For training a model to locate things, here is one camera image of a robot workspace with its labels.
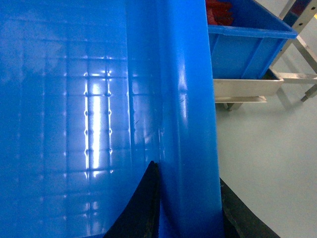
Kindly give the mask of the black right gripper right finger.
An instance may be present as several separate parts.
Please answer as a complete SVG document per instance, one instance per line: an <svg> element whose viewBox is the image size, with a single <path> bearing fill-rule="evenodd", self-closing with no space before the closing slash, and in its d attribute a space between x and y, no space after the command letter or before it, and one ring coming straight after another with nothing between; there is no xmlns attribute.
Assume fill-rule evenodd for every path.
<svg viewBox="0 0 317 238"><path fill-rule="evenodd" d="M268 225L220 180L224 235L226 238L277 238Z"/></svg>

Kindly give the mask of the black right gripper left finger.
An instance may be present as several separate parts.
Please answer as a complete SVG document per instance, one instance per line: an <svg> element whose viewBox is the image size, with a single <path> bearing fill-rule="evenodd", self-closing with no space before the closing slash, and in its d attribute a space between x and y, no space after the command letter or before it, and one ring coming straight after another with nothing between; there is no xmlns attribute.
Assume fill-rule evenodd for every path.
<svg viewBox="0 0 317 238"><path fill-rule="evenodd" d="M105 238L157 238L160 217L158 164L151 161L127 206Z"/></svg>

